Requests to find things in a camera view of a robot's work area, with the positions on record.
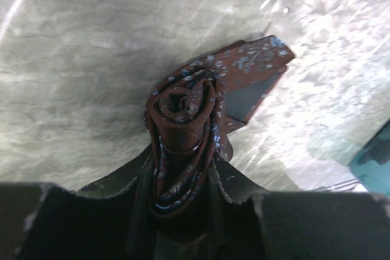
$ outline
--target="rolled cloth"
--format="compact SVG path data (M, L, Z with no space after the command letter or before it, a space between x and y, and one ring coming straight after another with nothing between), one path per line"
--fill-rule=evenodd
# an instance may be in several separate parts
M158 84L144 113L154 156L153 215L170 219L190 206L206 182L214 152L231 159L227 134L248 122L293 58L275 36L239 41L183 66ZM261 82L267 84L262 90L251 88ZM234 102L239 109L230 105L234 115L242 116L239 121L226 112L225 102L227 94L240 90L241 101ZM255 102L240 113L253 92Z

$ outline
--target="cloth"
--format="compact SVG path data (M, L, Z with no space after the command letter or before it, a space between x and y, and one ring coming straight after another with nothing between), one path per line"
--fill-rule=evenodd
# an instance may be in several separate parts
M231 159L227 134L248 123L293 58L275 36L239 41L192 61L157 85L144 113L155 161L152 214L169 219L191 204L206 181L214 152ZM260 95L253 87L259 84L266 85ZM246 97L249 103L237 110L234 100Z

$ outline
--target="teal object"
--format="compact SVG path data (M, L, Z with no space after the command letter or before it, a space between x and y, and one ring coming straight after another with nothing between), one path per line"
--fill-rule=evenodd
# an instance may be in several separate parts
M350 170L368 191L390 197L390 121L358 152Z

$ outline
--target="marbled surface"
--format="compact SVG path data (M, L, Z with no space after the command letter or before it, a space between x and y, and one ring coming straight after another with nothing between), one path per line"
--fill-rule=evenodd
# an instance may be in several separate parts
M0 180L77 189L113 171L149 144L160 79L270 22L297 58L230 135L232 164L269 189L351 180L390 116L389 1L0 0Z

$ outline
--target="gray surface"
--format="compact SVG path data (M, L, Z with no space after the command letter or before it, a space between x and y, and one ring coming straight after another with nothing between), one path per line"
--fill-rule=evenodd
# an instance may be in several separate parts
M0 180L76 189L116 169L149 143L161 78L270 21L297 58L230 135L232 164L270 189L351 180L389 117L389 1L0 0Z

